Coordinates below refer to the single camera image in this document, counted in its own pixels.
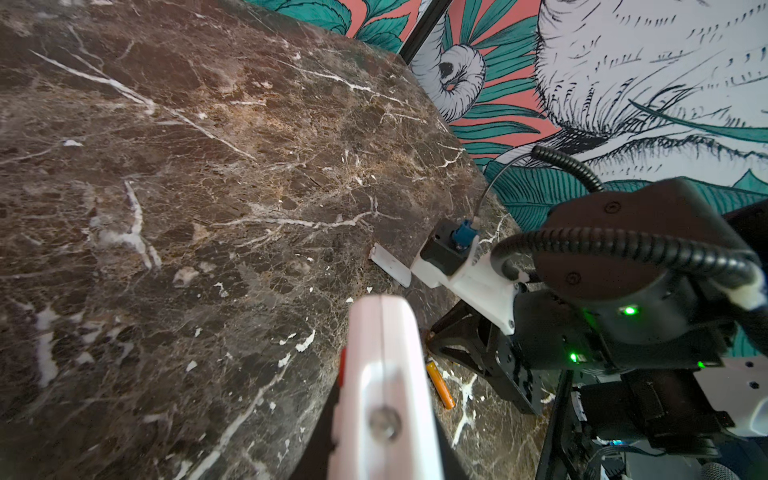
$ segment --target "green leaf pattern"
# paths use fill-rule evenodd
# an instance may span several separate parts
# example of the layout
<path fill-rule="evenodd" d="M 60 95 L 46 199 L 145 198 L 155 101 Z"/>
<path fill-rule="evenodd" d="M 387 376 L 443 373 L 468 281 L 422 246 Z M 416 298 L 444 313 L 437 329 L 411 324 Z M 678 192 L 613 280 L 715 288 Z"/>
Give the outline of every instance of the green leaf pattern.
<path fill-rule="evenodd" d="M 485 70 L 485 81 L 496 80 L 507 74 L 511 74 L 526 67 L 530 67 L 536 62 L 535 55 L 526 55 L 524 57 L 508 58 L 500 61 L 492 67 Z"/>
<path fill-rule="evenodd" d="M 482 34 L 486 33 L 490 27 L 496 25 L 496 22 L 501 20 L 516 2 L 517 0 L 495 0 L 480 18 L 480 22 L 475 26 L 475 31 L 469 38 L 469 43 L 474 42 Z"/>
<path fill-rule="evenodd" d="M 513 58 L 520 58 L 522 55 L 531 53 L 536 48 L 536 38 L 526 38 L 523 41 L 501 45 L 494 48 L 491 52 L 485 54 L 485 65 L 493 67 Z"/>
<path fill-rule="evenodd" d="M 733 185 L 733 188 L 768 195 L 768 184 L 757 178 L 751 170 L 748 170 L 744 176 Z"/>
<path fill-rule="evenodd" d="M 477 20 L 478 12 L 480 12 L 481 3 L 482 0 L 466 0 L 466 3 L 464 4 L 462 31 L 459 36 L 459 42 L 462 44 L 469 43 L 469 35 L 472 34 L 472 27 L 475 26 L 475 20 Z"/>
<path fill-rule="evenodd" d="M 394 31 L 402 31 L 408 23 L 408 16 L 398 18 L 382 18 L 364 25 L 355 35 L 355 38 L 384 48 L 385 50 L 398 51 L 402 41 Z"/>
<path fill-rule="evenodd" d="M 538 17 L 523 18 L 521 21 L 513 23 L 508 27 L 494 33 L 483 41 L 474 44 L 475 48 L 498 47 L 500 45 L 509 45 L 517 41 L 536 39 L 536 25 Z"/>
<path fill-rule="evenodd" d="M 248 3 L 259 5 L 260 7 L 264 7 L 268 10 L 277 10 L 283 3 L 287 1 L 288 0 L 246 0 Z"/>
<path fill-rule="evenodd" d="M 696 128 L 697 130 L 706 131 L 710 134 L 723 135 L 724 137 L 737 138 L 739 140 L 756 141 L 760 143 L 768 142 L 768 128 L 765 127 L 718 127 L 716 125 L 698 124 L 692 121 L 682 120 L 680 118 L 670 117 L 659 111 L 651 110 L 648 107 L 637 104 L 632 100 L 629 102 L 637 109 L 651 115 L 652 117 L 663 118 L 673 124 L 684 125 L 686 127 Z"/>
<path fill-rule="evenodd" d="M 442 32 L 442 50 L 446 51 L 453 46 L 453 32 L 451 31 L 451 18 L 445 14 L 445 30 Z"/>
<path fill-rule="evenodd" d="M 276 11 L 341 35 L 352 25 L 352 12 L 338 0 L 288 0 Z"/>
<path fill-rule="evenodd" d="M 408 3 L 409 0 L 363 0 L 363 1 L 366 3 L 366 7 L 368 7 L 368 12 L 366 13 L 366 21 L 363 22 L 363 23 L 366 23 L 371 18 L 384 15 L 385 13 L 390 13 L 392 10 L 402 7 L 403 5 Z"/>
<path fill-rule="evenodd" d="M 493 101 L 506 95 L 516 94 L 521 91 L 531 90 L 536 87 L 533 78 L 520 78 L 518 80 L 509 80 L 496 84 L 492 87 L 485 87 L 480 91 L 477 103 Z"/>
<path fill-rule="evenodd" d="M 536 110 L 505 104 L 475 104 L 466 114 L 464 114 L 464 118 L 483 119 L 504 117 L 505 115 L 544 118 L 544 115 Z"/>
<path fill-rule="evenodd" d="M 497 162 L 487 163 L 485 178 L 490 181 L 504 167 Z M 749 181 L 760 182 L 751 172 Z M 698 180 L 688 180 L 719 214 L 768 198 L 768 184 L 760 182 L 758 191 L 722 187 Z M 633 192 L 645 187 L 645 180 L 618 180 L 605 184 L 606 190 Z M 494 190 L 499 200 L 523 231 L 538 229 L 547 219 L 547 212 L 554 205 L 587 194 L 586 189 L 573 176 L 554 168 L 510 167 L 496 180 Z"/>
<path fill-rule="evenodd" d="M 472 125 L 469 127 L 451 125 L 451 130 L 461 140 L 482 140 L 507 134 L 541 133 L 533 127 L 516 121 L 493 121 L 488 124 Z"/>
<path fill-rule="evenodd" d="M 500 155 L 512 149 L 509 145 L 497 144 L 491 141 L 476 141 L 464 144 L 464 149 L 470 155 Z"/>

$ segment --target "dark marble surface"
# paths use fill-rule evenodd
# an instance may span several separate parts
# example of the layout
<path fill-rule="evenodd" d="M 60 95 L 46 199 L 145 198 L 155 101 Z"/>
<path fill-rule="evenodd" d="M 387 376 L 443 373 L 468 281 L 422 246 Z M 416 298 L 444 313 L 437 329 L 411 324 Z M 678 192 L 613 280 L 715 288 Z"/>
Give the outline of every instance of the dark marble surface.
<path fill-rule="evenodd" d="M 4 478 L 285 478 L 348 299 L 456 301 L 367 260 L 484 186 L 395 55 L 237 3 L 31 0 L 0 69 Z M 532 478 L 545 422 L 442 367 L 472 477 Z"/>

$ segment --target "wire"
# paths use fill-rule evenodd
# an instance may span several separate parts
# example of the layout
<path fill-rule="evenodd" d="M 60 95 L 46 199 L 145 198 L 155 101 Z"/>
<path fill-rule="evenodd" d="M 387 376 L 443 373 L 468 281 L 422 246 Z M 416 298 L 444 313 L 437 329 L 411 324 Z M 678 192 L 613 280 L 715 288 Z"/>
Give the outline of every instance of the wire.
<path fill-rule="evenodd" d="M 750 260 L 741 252 L 704 242 L 656 233 L 614 228 L 560 227 L 518 233 L 491 251 L 491 266 L 504 278 L 515 253 L 599 255 L 649 263 L 695 276 L 712 278 L 728 288 L 753 281 Z"/>
<path fill-rule="evenodd" d="M 482 195 L 480 195 L 480 198 L 475 204 L 475 215 L 474 215 L 473 221 L 477 221 L 477 219 L 479 219 L 480 208 L 482 207 L 483 200 L 485 200 L 485 197 L 488 196 L 488 192 L 491 191 L 491 188 L 493 187 L 493 184 L 496 183 L 496 180 L 498 180 L 501 177 L 501 175 L 504 172 L 506 172 L 508 168 L 515 165 L 516 163 L 518 163 L 518 161 L 526 157 L 530 157 L 534 160 L 545 162 L 547 164 L 552 165 L 553 167 L 561 168 L 564 172 L 573 175 L 576 178 L 576 180 L 578 180 L 579 182 L 581 182 L 582 185 L 584 185 L 584 188 L 587 189 L 587 192 L 591 194 L 594 192 L 601 192 L 604 189 L 603 182 L 600 181 L 598 176 L 595 175 L 594 172 L 587 165 L 581 163 L 580 161 L 576 160 L 570 155 L 567 155 L 561 151 L 555 150 L 554 148 L 535 145 L 533 147 L 533 150 L 531 150 L 531 153 L 523 154 L 515 158 L 513 161 L 509 162 L 504 167 L 502 167 L 502 169 L 499 170 L 498 173 L 493 177 L 493 179 L 485 188 L 485 190 L 483 190 Z"/>
<path fill-rule="evenodd" d="M 536 145 L 531 151 L 531 157 L 534 160 L 546 162 L 554 167 L 560 167 L 564 172 L 573 175 L 579 183 L 584 185 L 584 188 L 590 194 L 605 190 L 603 182 L 594 174 L 592 169 L 571 155 L 564 154 L 554 148 Z"/>
<path fill-rule="evenodd" d="M 584 469 L 584 474 L 582 475 L 583 480 L 597 480 L 598 476 L 600 475 L 600 464 L 602 462 L 602 458 L 619 453 L 624 453 L 625 455 L 627 453 L 637 453 L 639 455 L 646 455 L 649 457 L 662 457 L 667 454 L 666 452 L 646 452 L 645 450 L 639 449 L 638 447 L 633 447 L 632 445 L 606 445 L 605 447 L 598 449 L 587 461 L 587 467 Z"/>
<path fill-rule="evenodd" d="M 488 192 L 491 191 L 491 188 L 493 187 L 493 184 L 496 183 L 496 180 L 500 178 L 500 176 L 507 171 L 508 168 L 510 168 L 512 165 L 518 163 L 519 160 L 522 160 L 523 158 L 531 157 L 531 154 L 523 154 L 517 158 L 515 158 L 513 161 L 506 164 L 504 167 L 502 167 L 501 170 L 498 171 L 496 175 L 494 175 L 493 179 L 491 179 L 490 183 L 488 183 L 488 186 L 485 188 L 485 190 L 482 191 L 482 194 L 480 195 L 480 198 L 478 199 L 477 203 L 475 204 L 475 214 L 473 215 L 473 222 L 476 222 L 480 218 L 480 207 L 482 207 L 482 202 L 485 200 L 485 198 L 488 196 Z"/>

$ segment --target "black metal frame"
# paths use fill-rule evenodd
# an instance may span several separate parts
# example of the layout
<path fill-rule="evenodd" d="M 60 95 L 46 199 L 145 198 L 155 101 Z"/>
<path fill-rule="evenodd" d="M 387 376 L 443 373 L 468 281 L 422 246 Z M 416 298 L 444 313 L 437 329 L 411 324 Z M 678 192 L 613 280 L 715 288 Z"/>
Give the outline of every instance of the black metal frame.
<path fill-rule="evenodd" d="M 521 413 L 541 414 L 541 376 L 520 362 L 509 337 L 464 301 L 432 327 L 427 347 L 477 373 Z"/>
<path fill-rule="evenodd" d="M 581 479 L 581 475 L 579 475 L 571 456 L 568 454 L 567 445 L 563 443 L 564 435 L 567 434 L 570 438 L 572 427 L 578 423 L 576 414 L 571 407 L 571 384 L 573 380 L 573 370 L 565 370 L 560 375 L 552 417 L 549 419 L 547 436 L 541 447 L 535 480 L 562 480 L 566 473 L 570 475 L 571 480 Z"/>
<path fill-rule="evenodd" d="M 427 36 L 432 33 L 432 29 L 440 21 L 440 18 L 448 11 L 449 6 L 451 6 L 451 0 L 432 0 L 424 11 L 424 15 L 416 23 L 406 42 L 400 48 L 400 56 L 407 65 L 411 64 L 416 52 L 422 47 Z"/>

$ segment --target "white robot part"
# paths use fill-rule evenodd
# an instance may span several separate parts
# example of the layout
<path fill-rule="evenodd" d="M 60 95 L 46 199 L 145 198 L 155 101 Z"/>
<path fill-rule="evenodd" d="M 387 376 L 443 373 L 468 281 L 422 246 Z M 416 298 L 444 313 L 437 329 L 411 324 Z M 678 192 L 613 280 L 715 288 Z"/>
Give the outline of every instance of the white robot part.
<path fill-rule="evenodd" d="M 411 272 L 429 288 L 445 286 L 493 322 L 504 335 L 513 335 L 515 317 L 512 305 L 515 302 L 515 295 L 520 291 L 520 285 L 518 282 L 503 278 L 493 270 L 490 253 L 480 257 L 477 263 L 472 262 L 478 242 L 479 237 L 475 237 L 472 246 L 469 247 L 469 260 L 451 276 L 446 276 L 420 255 L 416 255 L 413 260 Z"/>
<path fill-rule="evenodd" d="M 727 412 L 740 437 L 768 435 L 768 357 L 729 357 L 722 368 L 694 373 L 710 405 Z"/>
<path fill-rule="evenodd" d="M 380 266 L 382 270 L 387 272 L 400 285 L 403 285 L 405 288 L 411 286 L 411 270 L 400 263 L 400 260 L 397 260 L 394 255 L 386 251 L 378 243 L 373 244 L 373 248 L 368 253 L 368 258 Z"/>
<path fill-rule="evenodd" d="M 754 281 L 749 285 L 743 285 L 735 289 L 726 288 L 712 282 L 714 286 L 725 293 L 728 299 L 733 305 L 740 306 L 741 308 L 750 311 L 759 308 L 768 303 L 768 295 L 766 294 L 766 276 L 759 266 L 750 262 L 754 274 Z"/>
<path fill-rule="evenodd" d="M 349 311 L 329 480 L 443 480 L 416 318 L 405 299 L 365 296 Z"/>

